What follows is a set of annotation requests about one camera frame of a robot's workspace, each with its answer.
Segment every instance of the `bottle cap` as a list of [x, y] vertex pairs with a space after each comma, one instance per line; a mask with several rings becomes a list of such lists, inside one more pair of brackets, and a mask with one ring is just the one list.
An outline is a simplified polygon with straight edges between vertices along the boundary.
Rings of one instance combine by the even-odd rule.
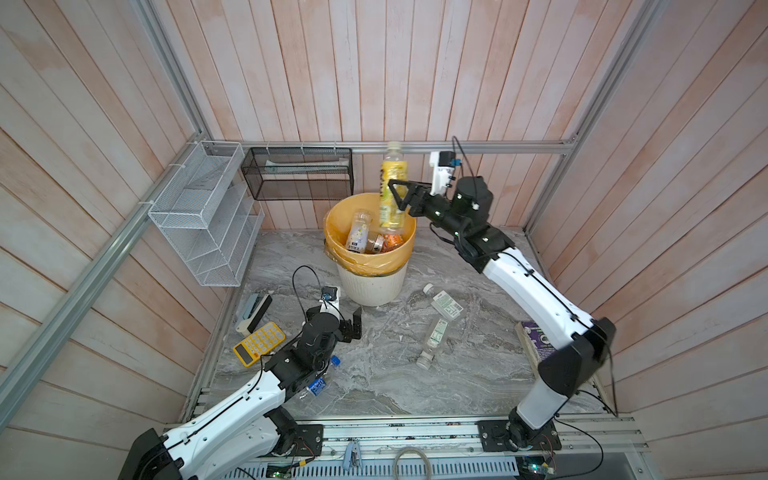
[[429, 355], [427, 352], [422, 351], [422, 354], [416, 359], [416, 365], [422, 367], [424, 370], [429, 370], [433, 358], [435, 358], [434, 355]]

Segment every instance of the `calculator display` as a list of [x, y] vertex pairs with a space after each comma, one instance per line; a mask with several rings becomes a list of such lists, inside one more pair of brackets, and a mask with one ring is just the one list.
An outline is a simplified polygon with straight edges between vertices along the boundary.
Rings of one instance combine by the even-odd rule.
[[240, 354], [240, 358], [242, 358], [243, 361], [251, 363], [253, 357], [250, 355], [250, 353], [248, 353], [248, 350], [245, 349], [242, 343], [235, 345], [235, 350]]

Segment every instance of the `book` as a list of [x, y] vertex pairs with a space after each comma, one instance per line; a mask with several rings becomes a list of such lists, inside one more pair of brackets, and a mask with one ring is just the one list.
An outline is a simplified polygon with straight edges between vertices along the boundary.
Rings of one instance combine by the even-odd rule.
[[531, 369], [538, 378], [538, 364], [550, 356], [555, 348], [536, 322], [518, 322], [515, 325], [515, 332], [518, 334], [525, 356], [531, 363]]

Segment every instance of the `wire mesh shelf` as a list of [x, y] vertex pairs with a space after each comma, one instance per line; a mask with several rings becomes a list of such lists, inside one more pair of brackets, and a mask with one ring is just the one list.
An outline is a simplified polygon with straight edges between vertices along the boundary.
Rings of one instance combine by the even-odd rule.
[[200, 142], [150, 209], [200, 285], [239, 286], [261, 228], [247, 184], [230, 186], [243, 157], [238, 143]]
[[150, 209], [160, 228], [208, 228], [243, 162], [236, 142], [201, 141]]
[[256, 200], [342, 200], [355, 186], [349, 148], [253, 147], [241, 170]]

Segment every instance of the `marble floor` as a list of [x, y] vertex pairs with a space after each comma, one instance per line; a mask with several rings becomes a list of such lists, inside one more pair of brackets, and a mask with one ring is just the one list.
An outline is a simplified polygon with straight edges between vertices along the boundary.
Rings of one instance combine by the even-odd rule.
[[[525, 236], [513, 229], [506, 233], [533, 263]], [[293, 294], [291, 274], [303, 264], [315, 269], [323, 285], [340, 285], [336, 264], [323, 252], [321, 231], [261, 233], [243, 281], [245, 292], [238, 310], [253, 291], [271, 293], [273, 302], [262, 324], [274, 321], [287, 338], [293, 338], [300, 331], [302, 312]], [[439, 315], [422, 293], [427, 283], [441, 286], [467, 309], [449, 332], [446, 347], [429, 371], [415, 364], [426, 330]], [[306, 269], [296, 275], [296, 288], [305, 308], [319, 298], [317, 281]], [[341, 310], [345, 316], [351, 316], [357, 307], [342, 292]], [[528, 315], [427, 229], [417, 230], [399, 296], [385, 306], [362, 310], [362, 339], [336, 347], [341, 365], [329, 377], [329, 385], [321, 395], [306, 399], [295, 396], [286, 403], [295, 418], [506, 415], [533, 385], [531, 366], [514, 331], [515, 323], [529, 319]], [[242, 340], [235, 325], [233, 317], [210, 385], [207, 407], [258, 372], [258, 364], [246, 369], [232, 351]], [[599, 402], [585, 395], [574, 397], [562, 409], [571, 413], [601, 411]]]

